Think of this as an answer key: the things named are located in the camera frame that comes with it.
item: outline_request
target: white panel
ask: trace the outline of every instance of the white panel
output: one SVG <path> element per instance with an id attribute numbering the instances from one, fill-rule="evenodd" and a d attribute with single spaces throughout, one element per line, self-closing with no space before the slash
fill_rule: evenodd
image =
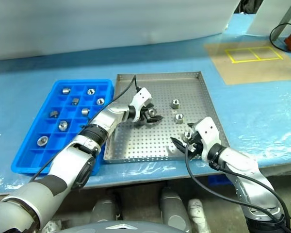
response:
<path id="1" fill-rule="evenodd" d="M 0 59 L 221 33 L 239 0 L 0 0 Z"/>
<path id="2" fill-rule="evenodd" d="M 280 23 L 290 6 L 291 0 L 264 0 L 247 34 L 268 36 L 272 29 Z M 291 26 L 286 26 L 280 36 L 286 36 L 290 33 Z"/>

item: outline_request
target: blue plastic tray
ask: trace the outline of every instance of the blue plastic tray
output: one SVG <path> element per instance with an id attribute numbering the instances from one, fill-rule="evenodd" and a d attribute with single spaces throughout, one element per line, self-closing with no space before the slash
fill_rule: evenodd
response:
<path id="1" fill-rule="evenodd" d="M 71 89 L 63 94 L 62 89 Z M 95 89 L 95 94 L 88 95 L 87 90 Z M 36 116 L 25 140 L 12 163 L 11 169 L 16 173 L 35 174 L 53 155 L 60 151 L 86 125 L 88 117 L 92 118 L 105 104 L 113 99 L 114 88 L 111 80 L 60 80 L 57 81 Z M 79 103 L 72 105 L 72 99 L 78 98 Z M 99 98 L 105 99 L 104 105 L 97 105 Z M 82 116 L 82 108 L 89 108 L 88 116 Z M 57 110 L 59 116 L 51 118 L 50 112 Z M 65 132 L 59 130 L 61 120 L 68 123 Z M 37 140 L 41 136 L 48 137 L 48 143 L 40 147 Z M 95 175 L 103 161 L 104 147 L 96 159 L 92 175 Z M 49 172 L 48 165 L 41 175 Z"/>

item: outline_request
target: perforated metal tray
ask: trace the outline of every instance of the perforated metal tray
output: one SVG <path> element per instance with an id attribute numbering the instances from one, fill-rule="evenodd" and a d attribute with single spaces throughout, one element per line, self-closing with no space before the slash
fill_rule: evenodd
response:
<path id="1" fill-rule="evenodd" d="M 131 81 L 134 74 L 119 74 L 115 87 L 117 96 Z M 151 93 L 158 115 L 164 117 L 154 125 L 132 122 L 122 123 L 106 144 L 104 160 L 108 163 L 146 162 L 183 159 L 170 137 L 182 139 L 190 128 L 187 123 L 210 116 L 220 131 L 222 144 L 228 141 L 213 107 L 201 72 L 138 74 L 138 85 Z M 132 87 L 119 102 L 130 103 L 135 89 Z M 180 108 L 172 109 L 171 102 L 180 100 Z M 176 124 L 175 114 L 184 114 L 184 123 Z"/>

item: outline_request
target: black wire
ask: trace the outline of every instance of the black wire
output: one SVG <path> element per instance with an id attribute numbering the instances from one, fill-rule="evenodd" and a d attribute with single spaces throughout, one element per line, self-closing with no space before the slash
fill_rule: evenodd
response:
<path id="1" fill-rule="evenodd" d="M 278 26 L 276 26 L 276 27 L 271 31 L 271 33 L 270 33 L 270 35 L 269 35 L 269 40 L 270 40 L 271 44 L 272 44 L 275 48 L 277 48 L 277 49 L 279 49 L 279 50 L 281 50 L 281 51 L 284 51 L 284 52 L 291 52 L 291 50 L 285 50 L 285 49 L 283 49 L 283 48 L 281 48 L 281 47 L 278 47 L 277 45 L 274 44 L 274 42 L 273 42 L 273 40 L 272 40 L 272 34 L 273 34 L 273 32 L 274 32 L 278 27 L 283 26 L 283 25 L 291 25 L 291 23 L 281 23 L 281 24 L 279 24 Z"/>
<path id="2" fill-rule="evenodd" d="M 203 189 L 205 189 L 207 192 L 223 199 L 223 200 L 226 200 L 226 201 L 229 201 L 231 203 L 234 203 L 234 204 L 238 204 L 238 205 L 242 205 L 242 206 L 246 206 L 246 207 L 250 207 L 250 208 L 253 208 L 253 209 L 256 209 L 256 210 L 259 210 L 261 211 L 262 213 L 266 214 L 268 217 L 270 217 L 274 222 L 278 223 L 279 222 L 279 219 L 275 218 L 275 216 L 273 216 L 270 212 L 268 212 L 267 210 L 257 206 L 257 205 L 253 205 L 253 204 L 249 204 L 249 203 L 245 203 L 245 202 L 241 202 L 241 201 L 237 201 L 237 200 L 234 200 L 234 199 L 231 199 L 231 198 L 228 198 L 226 196 L 223 196 L 219 193 L 216 193 L 214 191 L 212 191 L 211 189 L 207 188 L 205 185 L 203 185 L 198 179 L 196 179 L 196 177 L 194 176 L 194 174 L 192 173 L 191 169 L 190 169 L 190 166 L 189 166 L 189 157 L 188 157 L 188 151 L 189 151 L 189 143 L 187 143 L 186 147 L 185 147 L 185 153 L 184 153 L 184 157 L 185 157 L 185 165 L 186 165 L 186 168 L 188 170 L 188 173 L 190 175 L 190 177 L 193 179 L 193 181 L 195 181 L 195 183 L 197 183 L 199 186 L 201 186 Z"/>
<path id="3" fill-rule="evenodd" d="M 106 107 L 108 107 L 110 104 L 112 104 L 113 102 L 117 101 L 122 95 L 124 95 L 127 90 L 131 87 L 131 85 L 135 82 L 135 86 L 137 86 L 137 81 L 136 81 L 136 75 L 134 75 L 134 77 L 132 78 L 132 80 L 130 81 L 129 85 L 116 97 L 114 98 L 111 102 L 109 102 L 107 105 L 105 105 L 103 108 L 101 108 L 96 114 L 95 116 L 92 117 L 92 119 L 94 119 L 99 113 L 101 113 L 102 110 L 104 110 Z M 43 169 L 45 169 L 47 167 L 47 165 L 49 165 L 54 158 L 57 156 L 57 154 L 55 154 L 53 157 L 50 158 L 50 160 L 48 160 L 30 179 L 29 182 L 32 182 L 35 180 L 35 178 L 37 178 L 38 175 L 40 175 L 40 173 L 42 172 Z"/>
<path id="4" fill-rule="evenodd" d="M 250 181 L 252 181 L 254 183 L 257 183 L 257 184 L 261 185 L 263 188 L 267 189 L 268 191 L 270 191 L 278 199 L 278 201 L 280 202 L 280 204 L 281 204 L 281 206 L 283 208 L 284 214 L 285 214 L 286 226 L 287 226 L 287 228 L 290 228 L 290 215 L 289 215 L 289 212 L 288 212 L 288 208 L 287 208 L 285 202 L 283 201 L 283 199 L 273 189 L 271 189 L 269 186 L 263 184 L 260 181 L 257 181 L 256 179 L 253 179 L 253 178 L 251 178 L 249 176 L 245 176 L 245 175 L 242 175 L 242 174 L 239 174 L 237 172 L 233 172 L 233 171 L 230 171 L 230 170 L 227 170 L 227 169 L 224 169 L 224 168 L 219 168 L 219 170 L 222 171 L 222 172 L 234 175 L 234 176 L 238 176 L 238 177 L 242 177 L 244 179 L 250 180 Z"/>

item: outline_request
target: blue table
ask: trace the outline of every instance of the blue table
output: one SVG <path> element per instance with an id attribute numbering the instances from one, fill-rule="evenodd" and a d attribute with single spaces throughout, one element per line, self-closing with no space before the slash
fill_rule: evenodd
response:
<path id="1" fill-rule="evenodd" d="M 30 177 L 10 169 L 38 110 L 59 79 L 112 79 L 119 73 L 201 71 L 230 145 L 260 166 L 291 163 L 291 81 L 225 85 L 205 43 L 254 41 L 243 35 L 253 15 L 234 15 L 223 34 L 158 45 L 89 50 L 0 61 L 0 194 Z M 194 173 L 211 174 L 202 161 Z M 186 177 L 183 161 L 106 164 L 87 187 Z"/>

